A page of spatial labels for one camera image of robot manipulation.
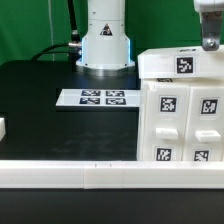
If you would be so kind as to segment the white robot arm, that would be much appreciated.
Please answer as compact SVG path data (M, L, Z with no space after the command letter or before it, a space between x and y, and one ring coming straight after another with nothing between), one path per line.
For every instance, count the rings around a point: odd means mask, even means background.
M125 0L88 0L88 31L81 41L77 67L95 76L136 67L142 79L224 76L224 45L220 43L224 0L193 1L200 16L202 44L148 49L133 62L125 34Z

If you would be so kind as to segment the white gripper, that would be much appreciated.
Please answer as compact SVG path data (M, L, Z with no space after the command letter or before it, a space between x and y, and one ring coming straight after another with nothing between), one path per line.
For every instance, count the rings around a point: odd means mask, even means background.
M217 51L220 46L224 0L194 0L195 11L200 14L202 48Z

